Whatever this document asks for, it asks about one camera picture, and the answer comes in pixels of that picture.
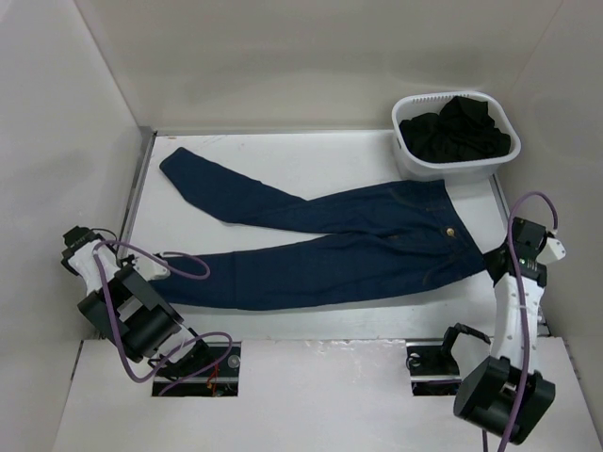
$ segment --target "white table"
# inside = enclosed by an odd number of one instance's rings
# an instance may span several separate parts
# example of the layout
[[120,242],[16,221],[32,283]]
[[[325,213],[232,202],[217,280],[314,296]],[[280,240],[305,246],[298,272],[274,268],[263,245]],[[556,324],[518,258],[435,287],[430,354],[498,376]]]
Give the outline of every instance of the white table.
[[[538,350],[556,399],[508,451],[601,452],[562,340]],[[244,341],[238,397],[160,398],[128,379],[112,344],[87,341],[54,452],[481,451],[453,397],[412,395],[405,357],[396,340]]]
[[[312,199],[396,181],[391,131],[284,135],[158,137],[144,179],[131,242],[152,252],[253,250],[315,238],[313,234],[225,225],[185,202],[159,170],[179,147],[288,193]],[[481,250],[502,242],[501,206],[490,181],[448,186],[459,216]],[[428,293],[312,309],[249,313],[177,306],[197,331],[236,339],[434,338],[457,322],[487,334],[496,312],[485,272]]]

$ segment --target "jeans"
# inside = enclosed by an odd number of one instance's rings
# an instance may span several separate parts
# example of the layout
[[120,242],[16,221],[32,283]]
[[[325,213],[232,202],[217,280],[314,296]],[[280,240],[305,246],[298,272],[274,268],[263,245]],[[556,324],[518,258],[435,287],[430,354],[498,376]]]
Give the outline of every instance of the jeans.
[[[199,256],[211,268],[209,279],[170,275],[152,282],[170,303],[302,308],[424,292],[484,270],[443,181],[392,182],[307,201],[184,148],[160,168],[187,202],[221,221],[326,234],[293,245]],[[199,272],[186,258],[167,261]]]

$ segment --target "laundry basket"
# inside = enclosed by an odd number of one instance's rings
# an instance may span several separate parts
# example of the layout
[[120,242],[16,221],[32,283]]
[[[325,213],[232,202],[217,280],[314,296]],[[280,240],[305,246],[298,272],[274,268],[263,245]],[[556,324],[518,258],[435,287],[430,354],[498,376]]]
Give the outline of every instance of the laundry basket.
[[[511,149],[507,155],[467,162],[430,163],[411,154],[404,143],[399,124],[402,120],[411,120],[424,113],[439,113],[442,107],[454,96],[468,97],[488,103],[488,114],[494,120],[495,126],[500,129],[500,132],[511,137]],[[521,150],[521,141],[519,141],[517,133],[511,127],[502,106],[494,98],[481,92],[440,92],[405,97],[394,105],[392,121],[394,123],[394,155],[399,173],[403,179],[415,181],[445,179],[447,182],[459,183],[477,182],[490,177],[500,165],[516,158]]]

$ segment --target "purple wire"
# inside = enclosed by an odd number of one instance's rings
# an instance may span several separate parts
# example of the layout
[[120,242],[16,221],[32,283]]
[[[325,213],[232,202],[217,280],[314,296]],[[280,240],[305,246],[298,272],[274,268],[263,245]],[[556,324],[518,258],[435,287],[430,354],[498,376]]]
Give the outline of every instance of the purple wire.
[[190,278],[192,280],[206,280],[207,278],[209,278],[210,270],[209,270],[209,266],[202,259],[200,259],[196,256],[191,256],[190,254],[186,254],[184,252],[176,252],[176,251],[172,252],[171,251],[169,254],[184,256],[189,259],[192,259],[193,261],[198,262],[205,268],[205,274],[195,275],[192,273],[186,273],[185,271],[182,271],[182,270],[179,270],[172,266],[169,266],[168,264],[166,264],[164,261],[162,261],[158,257],[153,256],[151,253],[149,253],[145,250],[142,250],[138,247],[135,247],[134,245],[130,245],[129,243],[122,242],[120,240],[103,240],[94,246],[94,248],[92,249],[92,258],[94,259],[96,266],[98,266],[98,271],[99,271],[99,274],[101,277],[101,284],[103,286],[103,294],[105,296],[106,310],[107,310],[107,313],[109,316],[109,324],[111,325],[111,331],[113,332],[113,339],[115,340],[115,347],[117,348],[118,353],[120,355],[120,360],[122,361],[123,369],[125,370],[125,373],[128,375],[128,377],[130,377],[130,379],[132,381],[135,381],[136,383],[143,383],[145,381],[148,381],[149,379],[151,379],[152,377],[155,376],[155,374],[159,371],[159,369],[161,369],[161,367],[163,367],[163,365],[171,358],[171,356],[173,356],[174,353],[176,353],[183,347],[187,347],[191,344],[194,344],[194,343],[204,339],[205,337],[223,336],[228,340],[228,348],[226,348],[226,351],[212,364],[209,364],[209,365],[197,370],[196,372],[193,372],[190,375],[187,375],[185,377],[182,377],[182,378],[177,379],[176,381],[170,383],[168,386],[166,386],[165,388],[163,388],[161,390],[161,392],[159,393],[160,396],[164,395],[166,392],[168,392],[171,388],[173,388],[177,384],[180,384],[183,381],[186,381],[187,379],[192,379],[193,377],[196,377],[197,375],[202,374],[206,370],[214,367],[216,364],[221,363],[228,356],[228,354],[230,353],[230,351],[233,348],[233,338],[230,336],[230,334],[228,334],[227,332],[222,332],[222,331],[206,332],[204,334],[200,334],[200,335],[195,336],[194,338],[186,341],[180,347],[174,348],[172,351],[170,351],[170,353],[168,353],[166,356],[161,358],[161,360],[157,363],[157,365],[153,368],[153,370],[151,372],[149,372],[147,375],[145,375],[144,377],[139,377],[138,375],[136,375],[134,373],[134,371],[132,370],[132,367],[130,367],[130,363],[128,362],[127,356],[125,355],[122,338],[120,337],[120,333],[119,333],[120,330],[119,330],[118,323],[117,323],[117,316],[115,315],[113,300],[111,299],[111,292],[109,291],[108,281],[106,280],[105,269],[103,268],[103,262],[101,261],[101,258],[98,256],[98,252],[97,252],[98,249],[103,247],[104,245],[118,245],[120,247],[134,250],[134,251],[142,254],[143,256],[151,259],[152,261],[158,263],[159,265],[167,268],[169,271],[171,271],[177,275],[183,276],[185,278]]
[[524,356],[521,368],[521,375],[519,377],[519,384],[517,385],[517,393],[515,395],[515,400],[513,401],[513,406],[511,408],[511,413],[509,415],[509,422],[504,429],[502,434],[502,439],[500,440],[500,445],[498,446],[498,452],[504,452],[511,440],[511,433],[513,431],[513,426],[515,425],[515,420],[517,419],[517,415],[519,414],[519,408],[521,407],[521,401],[524,397],[524,393],[526,392],[526,383],[528,382],[528,368],[530,366],[530,332],[528,330],[528,313],[526,312],[526,291],[524,288],[524,282],[521,279],[521,268],[519,266],[519,261],[517,260],[517,254],[515,253],[515,248],[513,247],[513,219],[519,210],[519,207],[523,202],[531,198],[532,196],[539,196],[543,200],[546,201],[548,207],[553,214],[553,229],[557,231],[559,227],[559,217],[557,215],[557,209],[553,205],[553,202],[550,198],[545,195],[541,191],[531,191],[526,193],[524,196],[519,198],[513,209],[511,209],[511,213],[509,214],[509,221],[507,222],[507,245],[509,247],[509,253],[511,255],[511,262],[513,263],[513,269],[515,271],[515,278],[517,279],[517,291],[519,292],[519,305],[521,308],[519,309],[521,314],[521,330],[523,335],[524,342]]
[[488,452],[488,432],[486,430],[481,431],[481,445],[483,452]]

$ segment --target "purple cable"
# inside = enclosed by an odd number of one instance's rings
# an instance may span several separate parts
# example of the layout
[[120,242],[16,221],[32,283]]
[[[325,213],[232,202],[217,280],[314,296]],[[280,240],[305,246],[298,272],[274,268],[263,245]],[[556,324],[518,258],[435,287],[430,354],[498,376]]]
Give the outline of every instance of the purple cable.
[[515,278],[517,279],[517,291],[519,292],[519,305],[521,308],[519,309],[521,314],[521,330],[523,335],[524,342],[524,356],[521,368],[521,375],[519,377],[519,384],[517,385],[517,393],[515,395],[515,400],[513,402],[513,407],[511,408],[511,413],[509,415],[509,422],[504,429],[502,434],[502,439],[500,440],[500,445],[498,446],[498,452],[504,452],[507,448],[507,444],[511,440],[511,433],[513,431],[513,426],[515,425],[515,420],[517,419],[517,415],[519,414],[519,408],[521,406],[521,400],[524,397],[524,393],[526,392],[526,383],[528,382],[528,368],[530,366],[530,332],[528,330],[528,313],[526,312],[526,291],[524,289],[524,282],[521,279],[521,268],[519,266],[519,261],[517,260],[517,254],[515,254],[515,248],[513,247],[513,219],[519,210],[519,207],[527,198],[531,198],[532,196],[539,196],[543,200],[546,201],[548,207],[553,214],[553,230],[557,232],[557,228],[559,227],[559,217],[557,215],[557,209],[553,205],[553,202],[550,198],[540,191],[531,191],[526,193],[524,196],[519,198],[513,209],[511,209],[511,213],[509,214],[509,221],[507,222],[507,245],[509,247],[509,253],[511,255],[511,262],[513,263],[513,269],[515,271]]
[[228,334],[227,332],[222,332],[222,331],[206,332],[204,334],[200,334],[200,335],[195,336],[194,338],[186,341],[180,347],[174,348],[172,351],[170,351],[170,353],[168,353],[166,356],[161,358],[161,360],[157,363],[157,365],[153,368],[153,370],[151,372],[149,372],[147,375],[145,375],[144,377],[139,377],[138,375],[136,375],[134,373],[134,371],[132,370],[132,367],[130,367],[130,363],[128,362],[127,356],[125,355],[125,350],[123,349],[123,342],[122,342],[122,338],[120,337],[120,334],[119,334],[119,327],[117,324],[117,316],[115,315],[113,300],[111,299],[111,292],[109,291],[108,281],[106,280],[105,269],[103,268],[103,263],[101,262],[101,259],[98,256],[98,252],[97,252],[98,249],[103,247],[104,245],[118,245],[120,247],[125,247],[130,250],[134,250],[134,251],[142,254],[143,256],[151,259],[152,261],[160,264],[161,266],[167,268],[169,271],[175,273],[176,275],[180,275],[185,278],[190,278],[192,280],[206,280],[207,278],[209,278],[210,270],[209,270],[209,266],[202,259],[200,259],[196,256],[191,256],[190,254],[186,254],[184,252],[174,251],[174,252],[170,252],[169,254],[175,254],[178,256],[187,257],[189,259],[192,259],[193,261],[198,262],[205,268],[205,274],[194,275],[192,273],[186,273],[185,271],[182,271],[182,270],[179,270],[172,266],[169,266],[168,264],[166,264],[164,261],[162,261],[158,257],[153,256],[151,253],[149,253],[145,250],[142,250],[138,247],[135,247],[134,245],[130,245],[129,243],[122,242],[120,240],[103,240],[94,246],[94,248],[92,249],[92,258],[94,259],[96,266],[98,266],[98,271],[99,271],[99,274],[101,277],[101,284],[103,286],[103,294],[105,296],[106,310],[107,310],[107,313],[109,316],[109,323],[111,325],[111,331],[113,332],[113,338],[115,339],[115,347],[117,348],[118,353],[120,355],[120,360],[122,361],[123,369],[125,370],[125,373],[128,375],[128,377],[130,377],[130,379],[132,381],[135,381],[136,383],[143,383],[144,381],[148,381],[159,371],[159,369],[161,369],[161,367],[171,358],[171,356],[174,353],[176,353],[177,351],[179,351],[182,347],[187,347],[187,346],[194,344],[195,342],[198,342],[208,336],[225,337],[228,340],[228,348],[226,348],[226,351],[212,364],[209,364],[209,365],[199,369],[198,371],[193,372],[190,375],[187,375],[185,377],[182,377],[182,378],[170,383],[168,386],[166,386],[165,388],[163,388],[161,390],[159,395],[162,396],[166,392],[168,392],[171,388],[176,386],[177,384],[180,384],[183,381],[186,381],[187,379],[191,379],[193,377],[196,377],[199,374],[202,374],[206,370],[208,370],[208,369],[214,367],[216,364],[219,364],[220,362],[222,362],[228,356],[228,354],[230,353],[230,351],[233,348],[233,338],[230,336],[230,334]]

